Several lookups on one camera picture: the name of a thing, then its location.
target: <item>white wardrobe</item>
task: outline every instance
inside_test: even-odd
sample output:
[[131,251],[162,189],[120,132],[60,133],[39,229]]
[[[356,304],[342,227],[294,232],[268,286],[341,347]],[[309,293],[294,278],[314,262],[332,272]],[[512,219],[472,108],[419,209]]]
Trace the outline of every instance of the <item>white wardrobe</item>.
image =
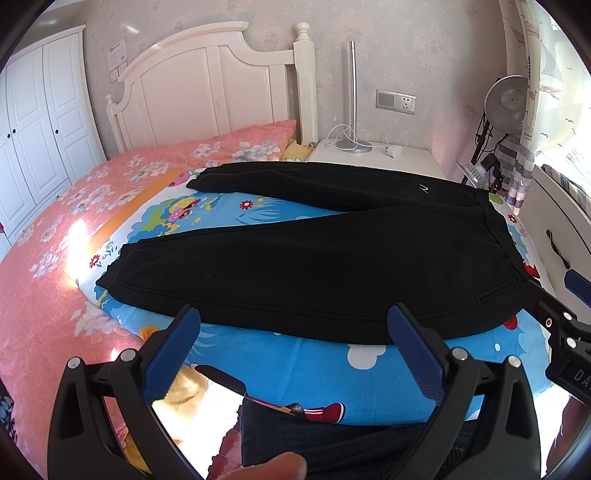
[[0,73],[0,260],[48,205],[106,161],[86,86],[84,27],[24,48]]

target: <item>lamp shade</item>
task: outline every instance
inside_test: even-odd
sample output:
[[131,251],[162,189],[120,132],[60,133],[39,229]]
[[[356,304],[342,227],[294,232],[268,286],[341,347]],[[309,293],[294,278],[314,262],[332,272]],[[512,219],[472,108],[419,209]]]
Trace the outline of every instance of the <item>lamp shade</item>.
[[526,77],[510,75],[497,80],[486,94],[486,118],[493,127],[504,134],[521,135],[526,100]]

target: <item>blue cartoon bedsheet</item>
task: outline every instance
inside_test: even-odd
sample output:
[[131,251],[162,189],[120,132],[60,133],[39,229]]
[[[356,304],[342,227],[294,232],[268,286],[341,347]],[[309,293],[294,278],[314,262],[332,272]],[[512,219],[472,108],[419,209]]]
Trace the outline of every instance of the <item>blue cartoon bedsheet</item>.
[[[337,214],[269,197],[187,189],[184,184],[198,173],[183,173],[141,206],[96,252],[77,279],[88,299],[138,335],[166,328],[172,318],[124,305],[96,285],[124,243],[198,228]],[[526,268],[552,291],[526,231],[500,197],[491,196],[491,201],[505,216]],[[265,284],[261,280],[244,288],[260,291],[265,290]],[[295,299],[306,294],[305,285],[285,287],[293,290]],[[544,375],[547,341],[539,324],[523,310],[494,330],[446,343],[450,347],[462,346],[474,357],[487,361],[502,362],[507,355],[518,355],[534,394],[549,387]],[[186,364],[213,365],[242,380],[251,397],[304,411],[315,420],[352,425],[407,424],[425,421],[434,408],[434,403],[421,395],[395,346],[344,345],[204,323]],[[469,414],[475,414],[480,404],[481,399],[475,398]]]

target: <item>white headboard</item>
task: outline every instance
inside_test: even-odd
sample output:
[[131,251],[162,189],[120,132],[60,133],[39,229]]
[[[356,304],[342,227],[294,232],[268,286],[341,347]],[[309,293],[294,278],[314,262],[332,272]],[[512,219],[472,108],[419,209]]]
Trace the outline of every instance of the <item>white headboard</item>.
[[289,118],[287,65],[295,65],[302,144],[318,141],[316,61],[310,26],[296,26],[293,50],[247,45],[247,22],[190,28],[139,55],[119,77],[123,99],[107,95],[120,153],[227,134]]

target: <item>bedpost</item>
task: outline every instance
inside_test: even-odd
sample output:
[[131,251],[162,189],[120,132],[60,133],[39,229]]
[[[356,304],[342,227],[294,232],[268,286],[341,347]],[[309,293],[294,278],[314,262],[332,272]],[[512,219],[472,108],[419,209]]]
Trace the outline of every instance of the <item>bedpost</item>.
[[117,106],[117,104],[113,101],[113,95],[108,94],[107,97],[107,114],[109,115],[109,123],[111,124],[111,130],[115,136],[115,143],[117,143],[117,148],[119,149],[119,153],[127,152],[127,147],[125,145],[125,140],[123,138],[123,133],[121,132],[121,125],[119,124],[119,119],[117,115],[113,112],[113,108]]
[[301,143],[308,145],[318,141],[318,106],[316,103],[316,57],[310,25],[296,25],[297,39],[294,42],[295,72],[297,73],[298,98],[300,101]]

